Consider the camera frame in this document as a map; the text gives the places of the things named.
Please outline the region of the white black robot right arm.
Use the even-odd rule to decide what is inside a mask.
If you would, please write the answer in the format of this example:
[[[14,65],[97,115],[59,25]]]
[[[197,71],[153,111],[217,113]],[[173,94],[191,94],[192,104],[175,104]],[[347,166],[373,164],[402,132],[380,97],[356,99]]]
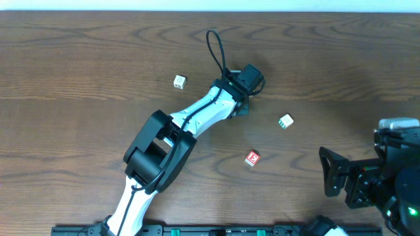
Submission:
[[[328,197],[345,190],[351,209],[376,207],[396,235],[419,234],[419,148],[375,146],[375,159],[351,161],[319,149]]]

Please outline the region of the plain white wooden block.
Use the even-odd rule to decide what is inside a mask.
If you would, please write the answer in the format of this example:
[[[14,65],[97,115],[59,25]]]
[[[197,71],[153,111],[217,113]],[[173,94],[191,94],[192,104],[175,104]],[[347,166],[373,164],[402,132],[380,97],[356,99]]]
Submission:
[[[184,76],[181,76],[181,75],[175,76],[175,79],[173,81],[174,87],[178,89],[183,89],[185,84],[186,84],[186,78]]]

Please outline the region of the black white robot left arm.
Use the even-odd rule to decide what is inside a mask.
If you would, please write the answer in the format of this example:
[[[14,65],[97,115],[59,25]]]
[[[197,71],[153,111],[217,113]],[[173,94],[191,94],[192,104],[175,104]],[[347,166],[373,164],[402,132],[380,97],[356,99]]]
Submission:
[[[253,91],[243,79],[217,79],[191,106],[170,115],[151,114],[123,156],[125,189],[101,233],[136,235],[152,199],[179,175],[198,136],[244,107]]]

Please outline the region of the green edged wooden block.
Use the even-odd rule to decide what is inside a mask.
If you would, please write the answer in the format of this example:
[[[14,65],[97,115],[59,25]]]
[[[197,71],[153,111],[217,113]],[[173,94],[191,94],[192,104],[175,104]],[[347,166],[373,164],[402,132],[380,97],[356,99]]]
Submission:
[[[278,123],[283,129],[286,129],[294,123],[294,120],[292,116],[290,116],[290,114],[287,113],[283,117],[280,117]]]

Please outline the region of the red letter E block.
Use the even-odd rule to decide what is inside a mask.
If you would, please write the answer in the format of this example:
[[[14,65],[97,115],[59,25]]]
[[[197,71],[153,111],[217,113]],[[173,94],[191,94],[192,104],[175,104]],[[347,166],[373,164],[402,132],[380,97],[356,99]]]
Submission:
[[[259,159],[260,159],[260,155],[255,152],[255,151],[250,151],[249,154],[247,155],[247,157],[245,158],[245,162],[250,165],[251,167],[255,166]]]

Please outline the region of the black mounting rail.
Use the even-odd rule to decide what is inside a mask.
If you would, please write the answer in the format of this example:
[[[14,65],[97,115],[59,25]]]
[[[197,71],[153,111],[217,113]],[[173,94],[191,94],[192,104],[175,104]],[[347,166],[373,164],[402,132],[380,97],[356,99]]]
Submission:
[[[137,233],[141,236],[295,236],[303,226],[278,225],[273,227],[228,227],[228,226],[161,226],[145,225]],[[104,235],[100,224],[82,227],[53,227],[51,236]]]

